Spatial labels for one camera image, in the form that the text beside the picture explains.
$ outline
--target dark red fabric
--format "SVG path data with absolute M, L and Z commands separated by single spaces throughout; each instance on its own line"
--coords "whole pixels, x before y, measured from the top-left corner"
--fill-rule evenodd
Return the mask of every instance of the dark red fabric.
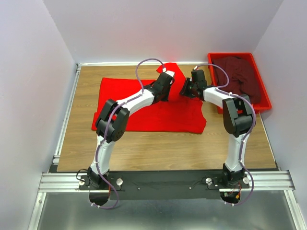
M 158 102 L 145 107 L 129 117 L 126 131 L 161 131 L 202 133 L 206 119 L 201 112 L 202 101 L 179 95 L 185 76 L 176 63 L 166 63 L 167 70 L 175 72 L 168 102 Z M 154 80 L 142 80 L 147 85 Z M 106 100 L 119 100 L 131 96 L 140 90 L 135 80 L 102 78 L 98 109 L 94 114 L 92 130 L 96 130 L 95 122 Z
M 247 94 L 252 103 L 259 103 L 261 93 L 257 79 L 255 78 L 254 70 L 248 61 L 236 57 L 224 57 L 212 60 L 213 64 L 221 67 L 229 76 L 228 86 L 221 88 L 226 92 L 235 94 Z M 217 85 L 225 85 L 227 79 L 224 73 L 214 68 Z

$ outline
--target white wall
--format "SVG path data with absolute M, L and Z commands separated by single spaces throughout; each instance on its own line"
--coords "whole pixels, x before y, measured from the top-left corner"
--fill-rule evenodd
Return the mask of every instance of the white wall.
M 74 61 L 42 0 L 0 1 L 0 229 L 27 229 Z
M 253 51 L 282 0 L 44 0 L 78 63 Z
M 290 170 L 307 220 L 307 1 L 285 0 L 254 56 L 273 109 L 263 114 L 276 161 Z

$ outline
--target purple cable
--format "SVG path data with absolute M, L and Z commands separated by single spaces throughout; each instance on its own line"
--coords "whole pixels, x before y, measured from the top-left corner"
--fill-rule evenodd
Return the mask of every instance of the purple cable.
M 252 104 L 248 100 L 246 100 L 245 98 L 243 98 L 243 97 L 241 97 L 241 96 L 239 96 L 237 94 L 232 94 L 232 93 L 228 93 L 228 92 L 225 92 L 223 90 L 220 90 L 220 88 L 226 87 L 229 84 L 229 77 L 228 77 L 228 74 L 225 72 L 225 70 L 223 70 L 221 67 L 219 67 L 219 66 L 217 66 L 215 64 L 210 64 L 210 63 L 201 64 L 199 66 L 196 66 L 194 69 L 198 69 L 200 66 L 213 66 L 213 67 L 216 67 L 216 68 L 220 69 L 225 74 L 225 76 L 227 77 L 227 83 L 225 85 L 217 86 L 216 87 L 216 91 L 218 91 L 218 92 L 220 92 L 220 93 L 222 93 L 224 95 L 229 95 L 229 96 L 236 97 L 236 98 L 239 98 L 239 99 L 243 100 L 244 102 L 246 102 L 249 105 L 249 107 L 252 110 L 253 122 L 252 122 L 252 125 L 251 125 L 250 129 L 247 131 L 247 133 L 243 136 L 243 138 L 241 140 L 241 144 L 240 144 L 240 148 L 239 148 L 239 159 L 238 159 L 240 165 L 242 166 L 242 168 L 249 174 L 249 176 L 251 178 L 251 190 L 250 190 L 249 195 L 242 202 L 239 202 L 237 204 L 229 203 L 229 204 L 235 205 L 235 206 L 241 205 L 241 204 L 245 203 L 250 198 L 250 196 L 253 194 L 254 187 L 255 187 L 254 178 L 253 178 L 252 174 L 250 173 L 250 171 L 245 167 L 245 165 L 242 162 L 242 152 L 243 152 L 243 145 L 244 145 L 245 138 L 251 133 L 251 131 L 253 130 L 254 126 L 256 125 L 256 113 L 255 113 L 255 110 L 254 110 Z
M 141 94 L 139 94 L 139 95 L 137 95 L 137 96 L 135 96 L 135 97 L 133 97 L 133 98 L 127 100 L 126 102 L 123 102 L 123 103 L 117 105 L 117 106 L 113 109 L 113 111 L 111 112 L 110 117 L 109 117 L 109 119 L 108 119 L 108 121 L 107 121 L 107 124 L 106 124 L 106 129 L 105 129 L 104 138 L 103 138 L 103 140 L 99 143 L 99 145 L 98 145 L 97 148 L 96 148 L 96 152 L 95 152 L 95 161 L 96 161 L 96 169 L 97 169 L 97 171 L 98 171 L 98 174 L 99 174 L 99 176 L 101 177 L 101 179 L 103 179 L 104 182 L 106 182 L 106 183 L 113 189 L 113 191 L 115 192 L 116 197 L 117 197 L 117 198 L 116 198 L 115 204 L 112 205 L 112 206 L 110 206 L 110 207 L 103 207 L 103 206 L 99 206 L 99 205 L 97 205 L 97 204 L 95 204 L 95 203 L 92 203 L 92 205 L 95 206 L 95 207 L 97 207 L 97 208 L 101 208 L 101 209 L 112 209 L 112 208 L 115 208 L 115 206 L 116 206 L 116 205 L 118 204 L 118 202 L 119 202 L 119 195 L 118 195 L 118 192 L 116 191 L 115 187 L 114 187 L 106 178 L 104 178 L 103 175 L 102 175 L 101 172 L 100 172 L 100 169 L 99 169 L 99 166 L 98 166 L 98 152 L 99 152 L 100 147 L 102 146 L 102 144 L 103 144 L 103 143 L 105 142 L 105 140 L 106 140 L 107 132 L 108 132 L 108 130 L 109 130 L 109 125 L 110 125 L 110 123 L 111 123 L 111 121 L 112 121 L 112 118 L 113 118 L 115 112 L 116 112 L 121 106 L 125 105 L 126 103 L 131 102 L 131 101 L 133 101 L 133 100 L 135 100 L 135 99 L 137 99 L 137 98 L 139 98 L 139 97 L 142 96 L 142 94 L 143 94 L 143 92 L 144 92 L 144 86 L 143 86 L 143 83 L 142 83 L 142 81 L 141 81 L 141 79 L 140 79 L 140 77 L 139 77 L 139 75 L 138 75 L 138 68 L 139 68 L 139 66 L 140 66 L 143 62 L 149 61 L 149 60 L 156 60 L 156 61 L 159 61 L 159 62 L 162 64 L 163 68 L 165 67 L 165 66 L 164 66 L 164 63 L 163 63 L 162 61 L 160 61 L 159 59 L 156 59 L 156 58 L 148 58 L 148 59 L 145 59 L 145 60 L 141 61 L 141 62 L 136 66 L 135 75 L 136 75 L 136 78 L 138 79 L 138 81 L 139 81 L 139 83 L 140 83 L 140 85 L 141 85 L 142 92 L 141 92 Z

